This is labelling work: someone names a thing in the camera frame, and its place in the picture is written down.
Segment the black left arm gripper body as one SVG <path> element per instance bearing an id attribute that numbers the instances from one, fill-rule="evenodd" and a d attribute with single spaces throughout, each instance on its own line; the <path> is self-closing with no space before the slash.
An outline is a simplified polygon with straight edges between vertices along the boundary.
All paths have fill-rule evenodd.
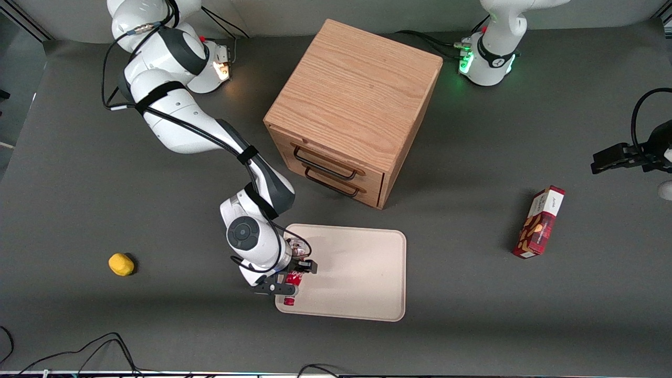
<path id="1" fill-rule="evenodd" d="M 643 166 L 643 172 L 651 172 L 653 170 L 660 170 L 662 172 L 671 173 L 670 162 L 670 146 L 671 146 L 671 120 L 662 123 L 655 127 L 651 132 L 648 141 L 643 144 L 643 150 L 647 157 L 655 161 L 659 167 L 654 167 L 651 164 Z"/>

